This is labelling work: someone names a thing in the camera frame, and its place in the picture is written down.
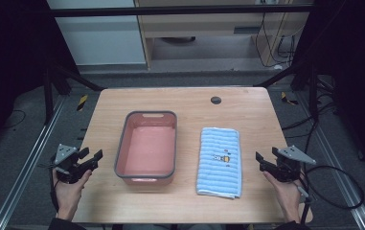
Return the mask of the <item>pink basin with grey rim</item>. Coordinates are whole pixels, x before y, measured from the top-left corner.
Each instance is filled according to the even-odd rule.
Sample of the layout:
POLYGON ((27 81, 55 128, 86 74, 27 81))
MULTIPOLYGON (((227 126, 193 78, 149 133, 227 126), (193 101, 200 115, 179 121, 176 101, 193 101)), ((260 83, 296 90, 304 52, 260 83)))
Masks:
POLYGON ((125 117, 114 172, 128 185, 168 185, 176 160, 177 116, 132 111, 125 117))

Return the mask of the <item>black and yellow tape strip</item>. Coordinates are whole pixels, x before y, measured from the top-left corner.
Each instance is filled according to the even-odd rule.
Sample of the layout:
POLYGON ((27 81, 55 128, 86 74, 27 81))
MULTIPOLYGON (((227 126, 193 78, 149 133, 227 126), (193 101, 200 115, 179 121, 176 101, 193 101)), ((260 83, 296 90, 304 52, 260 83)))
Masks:
POLYGON ((298 102, 296 100, 290 100, 285 92, 281 92, 281 100, 284 103, 296 105, 298 102))
POLYGON ((79 101, 78 106, 77 106, 77 111, 82 111, 87 99, 88 99, 88 95, 82 95, 80 97, 80 101, 79 101))

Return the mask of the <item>black horizontal bar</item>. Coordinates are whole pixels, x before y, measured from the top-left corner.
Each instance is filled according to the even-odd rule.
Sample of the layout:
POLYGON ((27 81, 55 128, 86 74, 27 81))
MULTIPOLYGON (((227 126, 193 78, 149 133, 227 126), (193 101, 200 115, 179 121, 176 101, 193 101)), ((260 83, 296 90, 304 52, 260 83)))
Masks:
POLYGON ((60 9, 45 13, 54 17, 83 16, 129 16, 129 15, 174 15, 174 14, 215 14, 215 13, 264 13, 264 12, 311 12, 313 4, 303 5, 223 5, 223 6, 174 6, 104 9, 60 9))

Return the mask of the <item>person's right hand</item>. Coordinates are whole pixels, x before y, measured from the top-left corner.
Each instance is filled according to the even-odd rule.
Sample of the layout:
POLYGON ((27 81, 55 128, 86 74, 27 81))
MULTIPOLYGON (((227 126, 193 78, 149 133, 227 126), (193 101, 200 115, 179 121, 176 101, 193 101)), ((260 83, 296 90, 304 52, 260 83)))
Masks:
POLYGON ((301 186, 299 180, 292 182, 280 182, 269 172, 262 173, 272 184, 286 222, 301 222, 299 215, 299 204, 301 193, 298 188, 301 186))

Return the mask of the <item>dark curtain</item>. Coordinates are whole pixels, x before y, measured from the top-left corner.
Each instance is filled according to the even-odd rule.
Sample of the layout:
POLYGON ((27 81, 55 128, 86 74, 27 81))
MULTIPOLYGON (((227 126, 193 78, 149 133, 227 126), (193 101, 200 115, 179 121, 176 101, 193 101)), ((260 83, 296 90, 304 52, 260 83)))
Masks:
POLYGON ((365 0, 314 0, 295 52, 334 77, 335 98, 365 155, 365 0))
POLYGON ((43 83, 43 72, 56 64, 77 73, 62 32, 47 11, 47 0, 0 0, 0 131, 15 99, 43 83))

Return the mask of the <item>aluminium floor rail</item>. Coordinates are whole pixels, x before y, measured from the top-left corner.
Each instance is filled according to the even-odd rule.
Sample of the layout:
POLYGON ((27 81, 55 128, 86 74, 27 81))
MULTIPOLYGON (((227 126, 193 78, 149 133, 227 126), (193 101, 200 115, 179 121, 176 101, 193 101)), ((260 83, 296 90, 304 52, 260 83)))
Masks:
POLYGON ((62 108, 65 104, 67 97, 66 96, 58 96, 57 102, 53 107, 53 115, 49 122, 47 122, 43 128, 41 129, 32 150, 29 153, 19 175, 16 177, 11 190, 5 199, 3 205, 0 208, 0 230, 5 230, 11 216, 28 184, 28 181, 34 171, 36 163, 38 162, 41 153, 44 151, 44 148, 56 126, 59 115, 62 111, 62 108))
POLYGON ((332 207, 348 210, 352 213, 356 224, 360 230, 365 230, 365 206, 363 204, 365 193, 360 184, 346 172, 328 141, 324 131, 319 127, 319 122, 314 121, 308 111, 308 97, 302 93, 296 93, 301 107, 305 110, 306 115, 310 118, 311 130, 308 135, 305 150, 308 150, 310 140, 313 139, 319 147, 319 154, 325 158, 324 163, 319 163, 317 166, 310 168, 312 173, 319 169, 328 170, 334 178, 335 185, 339 189, 345 204, 340 204, 337 201, 332 201, 325 196, 321 196, 322 200, 326 200, 332 207))

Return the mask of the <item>white cabinet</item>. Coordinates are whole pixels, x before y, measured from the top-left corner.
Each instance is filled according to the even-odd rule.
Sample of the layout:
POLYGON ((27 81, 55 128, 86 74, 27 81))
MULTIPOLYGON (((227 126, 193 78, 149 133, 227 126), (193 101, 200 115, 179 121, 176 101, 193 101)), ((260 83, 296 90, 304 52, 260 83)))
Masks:
MULTIPOLYGON (((47 0, 52 10, 133 8, 133 0, 47 0)), ((77 66, 145 64, 136 16, 57 17, 77 66)))

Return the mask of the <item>person's left hand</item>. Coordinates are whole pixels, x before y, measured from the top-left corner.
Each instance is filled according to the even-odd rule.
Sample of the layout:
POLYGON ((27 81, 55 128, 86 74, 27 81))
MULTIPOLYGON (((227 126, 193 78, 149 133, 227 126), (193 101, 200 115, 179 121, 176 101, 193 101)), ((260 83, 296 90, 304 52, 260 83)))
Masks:
POLYGON ((57 171, 53 170, 53 181, 57 196, 57 218, 71 221, 77 212, 78 205, 81 199, 81 193, 85 184, 92 175, 90 170, 86 171, 82 178, 74 183, 67 184, 61 182, 57 177, 57 171))

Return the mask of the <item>black metal stand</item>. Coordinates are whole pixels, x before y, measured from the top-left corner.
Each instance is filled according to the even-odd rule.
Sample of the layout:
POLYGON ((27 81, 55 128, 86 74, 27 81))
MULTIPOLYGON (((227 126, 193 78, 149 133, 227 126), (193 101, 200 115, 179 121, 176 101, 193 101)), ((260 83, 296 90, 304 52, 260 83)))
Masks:
POLYGON ((50 64, 43 74, 45 124, 48 124, 55 114, 52 89, 55 88, 59 95, 69 95, 72 90, 67 79, 74 80, 93 91, 103 91, 102 86, 83 78, 80 74, 76 74, 62 66, 50 64))
POLYGON ((293 90, 301 90, 306 85, 308 85, 308 111, 312 119, 317 121, 319 118, 317 105, 318 74, 317 68, 312 60, 300 60, 287 67, 285 70, 279 72, 272 78, 261 83, 254 84, 254 87, 267 88, 275 82, 280 81, 290 75, 294 76, 290 84, 290 87, 293 90))

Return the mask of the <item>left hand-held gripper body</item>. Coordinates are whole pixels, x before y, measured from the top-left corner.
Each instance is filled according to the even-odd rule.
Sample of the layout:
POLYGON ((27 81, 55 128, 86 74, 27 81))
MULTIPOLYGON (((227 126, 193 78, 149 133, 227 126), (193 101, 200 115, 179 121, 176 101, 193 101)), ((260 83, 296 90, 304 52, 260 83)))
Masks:
POLYGON ((87 171, 87 161, 79 164, 79 160, 77 148, 59 144, 53 160, 53 168, 57 171, 58 179, 69 184, 78 182, 87 171))

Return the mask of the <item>light wooden desk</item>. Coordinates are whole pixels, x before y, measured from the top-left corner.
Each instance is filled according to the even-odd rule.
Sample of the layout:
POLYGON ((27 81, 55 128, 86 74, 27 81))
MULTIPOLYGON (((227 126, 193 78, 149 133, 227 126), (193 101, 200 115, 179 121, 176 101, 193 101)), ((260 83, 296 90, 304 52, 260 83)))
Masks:
MULTIPOLYGON (((133 0, 137 7, 210 5, 301 5, 313 0, 133 0)), ((151 64, 154 40, 160 37, 201 35, 250 35, 262 64, 273 62, 281 38, 300 34, 308 20, 306 12, 231 14, 140 15, 138 22, 147 64, 151 64)))

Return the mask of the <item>blue striped towel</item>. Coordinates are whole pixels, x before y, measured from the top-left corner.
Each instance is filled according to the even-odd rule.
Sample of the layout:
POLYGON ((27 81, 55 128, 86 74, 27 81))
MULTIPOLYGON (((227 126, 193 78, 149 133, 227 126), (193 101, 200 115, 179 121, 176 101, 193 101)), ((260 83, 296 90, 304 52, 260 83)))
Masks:
POLYGON ((204 127, 200 136, 196 192, 202 196, 241 197, 240 133, 204 127))

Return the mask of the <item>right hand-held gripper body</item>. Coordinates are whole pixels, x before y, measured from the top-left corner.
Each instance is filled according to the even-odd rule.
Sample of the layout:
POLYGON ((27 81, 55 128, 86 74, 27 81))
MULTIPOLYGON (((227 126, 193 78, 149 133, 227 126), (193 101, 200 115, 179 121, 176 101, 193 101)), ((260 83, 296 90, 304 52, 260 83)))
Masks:
POLYGON ((283 158, 276 157, 277 170, 272 174, 280 182, 292 182, 300 177, 301 164, 315 165, 316 161, 295 146, 279 149, 283 158))

